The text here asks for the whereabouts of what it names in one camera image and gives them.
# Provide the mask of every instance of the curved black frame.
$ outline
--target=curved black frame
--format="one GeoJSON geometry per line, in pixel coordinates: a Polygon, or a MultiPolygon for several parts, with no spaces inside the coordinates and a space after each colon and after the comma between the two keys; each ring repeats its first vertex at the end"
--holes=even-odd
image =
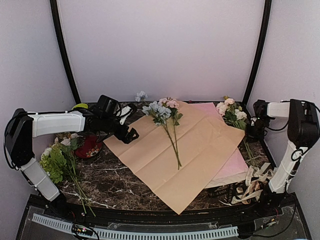
{"type": "Polygon", "coordinates": [[[260,60],[262,56],[262,52],[265,45],[267,30],[268,30],[268,23],[269,23],[269,17],[271,12],[271,3],[272,0],[265,0],[264,2],[264,10],[263,10],[263,17],[262,17],[262,23],[261,23],[261,29],[260,29],[260,35],[258,40],[258,45],[256,47],[255,56],[253,60],[253,65],[250,73],[250,77],[245,89],[245,93],[242,99],[242,103],[246,106],[248,104],[252,89],[254,87],[254,83],[256,80],[258,68],[260,65],[260,60]]]}
{"type": "Polygon", "coordinates": [[[58,41],[66,77],[68,78],[68,82],[69,82],[75,103],[80,104],[81,100],[80,100],[79,92],[76,86],[74,76],[72,74],[72,70],[71,70],[71,66],[70,66],[70,62],[67,54],[67,49],[65,45],[65,40],[62,33],[57,0],[50,0],[50,5],[51,5],[51,13],[52,13],[52,19],[53,19],[53,24],[55,29],[55,35],[58,41]]]}

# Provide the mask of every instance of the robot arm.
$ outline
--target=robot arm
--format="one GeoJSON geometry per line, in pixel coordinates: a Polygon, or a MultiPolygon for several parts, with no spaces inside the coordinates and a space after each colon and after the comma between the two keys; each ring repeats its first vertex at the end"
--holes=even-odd
{"type": "Polygon", "coordinates": [[[270,120],[288,119],[288,145],[278,170],[267,186],[268,195],[286,192],[292,178],[296,175],[306,153],[320,137],[317,109],[314,103],[291,99],[290,102],[265,102],[258,100],[253,105],[255,117],[246,133],[263,138],[270,120]]]}
{"type": "Polygon", "coordinates": [[[102,95],[97,104],[89,109],[76,108],[66,112],[36,113],[17,109],[4,133],[4,150],[11,168],[21,170],[32,187],[48,201],[61,196],[60,191],[35,159],[32,138],[64,132],[103,131],[114,134],[125,144],[139,137],[134,128],[128,131],[126,118],[137,108],[129,104],[114,113],[119,103],[102,95]]]}

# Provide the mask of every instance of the pink paper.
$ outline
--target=pink paper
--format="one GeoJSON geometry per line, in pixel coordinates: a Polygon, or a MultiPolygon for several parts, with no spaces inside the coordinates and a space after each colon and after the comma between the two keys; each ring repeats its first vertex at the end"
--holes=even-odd
{"type": "MultiPolygon", "coordinates": [[[[212,102],[195,103],[192,106],[223,121],[222,116],[218,113],[216,106],[212,102]]],[[[245,179],[247,171],[248,166],[237,148],[205,188],[212,188],[242,181],[245,179]]]]}

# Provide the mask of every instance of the blue flower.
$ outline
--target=blue flower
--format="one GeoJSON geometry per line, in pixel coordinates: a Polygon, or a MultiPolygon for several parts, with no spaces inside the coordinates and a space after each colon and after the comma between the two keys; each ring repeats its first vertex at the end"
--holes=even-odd
{"type": "Polygon", "coordinates": [[[137,102],[140,102],[140,101],[144,101],[147,97],[148,95],[144,91],[141,91],[136,94],[135,100],[137,102]]]}
{"type": "Polygon", "coordinates": [[[158,112],[159,104],[157,101],[154,101],[153,103],[150,103],[150,108],[152,108],[155,112],[158,112]]]}
{"type": "Polygon", "coordinates": [[[151,110],[150,106],[143,106],[142,107],[142,112],[146,115],[149,116],[149,111],[151,110]]]}
{"type": "Polygon", "coordinates": [[[171,110],[165,106],[159,106],[158,113],[159,113],[159,116],[162,116],[168,119],[171,115],[171,110]]]}

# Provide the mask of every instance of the white backdrop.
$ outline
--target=white backdrop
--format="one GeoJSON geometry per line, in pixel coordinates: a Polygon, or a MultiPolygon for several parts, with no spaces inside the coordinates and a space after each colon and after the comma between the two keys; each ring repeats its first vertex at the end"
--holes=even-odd
{"type": "Polygon", "coordinates": [[[241,101],[263,0],[59,0],[64,40],[83,102],[241,101]]]}

